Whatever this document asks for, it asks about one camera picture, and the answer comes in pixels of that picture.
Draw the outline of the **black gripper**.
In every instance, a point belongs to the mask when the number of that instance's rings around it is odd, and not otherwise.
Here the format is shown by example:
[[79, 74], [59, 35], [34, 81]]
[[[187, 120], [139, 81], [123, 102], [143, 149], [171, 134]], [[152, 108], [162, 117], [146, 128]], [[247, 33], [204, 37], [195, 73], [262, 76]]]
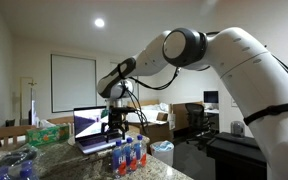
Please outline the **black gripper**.
[[123, 140], [126, 139], [126, 132], [129, 130], [128, 122], [124, 115], [128, 113], [126, 107], [110, 107], [104, 110], [108, 116], [108, 122], [103, 122], [101, 125], [101, 133], [105, 135], [106, 142], [110, 141], [110, 136], [115, 130], [119, 130]]

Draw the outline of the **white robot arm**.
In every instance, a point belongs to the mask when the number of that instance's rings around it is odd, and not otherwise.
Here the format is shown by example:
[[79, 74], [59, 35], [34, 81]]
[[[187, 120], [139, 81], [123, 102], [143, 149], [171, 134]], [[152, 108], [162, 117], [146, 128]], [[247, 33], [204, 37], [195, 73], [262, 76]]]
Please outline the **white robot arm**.
[[151, 76], [171, 64], [187, 70], [213, 68], [235, 100], [271, 168], [273, 180], [288, 180], [288, 66], [252, 35], [231, 27], [209, 37], [187, 28], [165, 31], [140, 53], [122, 61], [97, 85], [115, 100], [117, 86], [133, 76]]

